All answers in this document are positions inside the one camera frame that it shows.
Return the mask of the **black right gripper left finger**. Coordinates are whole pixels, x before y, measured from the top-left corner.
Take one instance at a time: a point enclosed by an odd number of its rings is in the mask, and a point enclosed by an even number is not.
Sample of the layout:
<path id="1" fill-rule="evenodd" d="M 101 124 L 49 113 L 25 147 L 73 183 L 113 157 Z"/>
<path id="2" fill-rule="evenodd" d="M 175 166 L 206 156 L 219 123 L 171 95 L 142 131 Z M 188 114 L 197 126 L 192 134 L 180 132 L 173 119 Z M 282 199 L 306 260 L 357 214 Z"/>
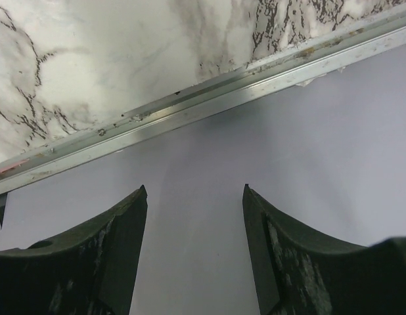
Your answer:
<path id="1" fill-rule="evenodd" d="M 147 191 L 26 249 L 0 251 L 0 314 L 129 314 Z"/>

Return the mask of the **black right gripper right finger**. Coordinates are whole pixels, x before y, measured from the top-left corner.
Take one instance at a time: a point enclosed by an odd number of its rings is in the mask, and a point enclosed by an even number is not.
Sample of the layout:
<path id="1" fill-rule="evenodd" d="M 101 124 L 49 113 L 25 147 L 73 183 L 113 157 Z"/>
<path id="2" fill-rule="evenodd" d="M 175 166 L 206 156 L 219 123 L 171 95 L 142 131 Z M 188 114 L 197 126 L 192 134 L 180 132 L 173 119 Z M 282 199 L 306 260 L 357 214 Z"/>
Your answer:
<path id="1" fill-rule="evenodd" d="M 406 237 L 342 241 L 249 187 L 242 206 L 262 314 L 406 314 Z"/>

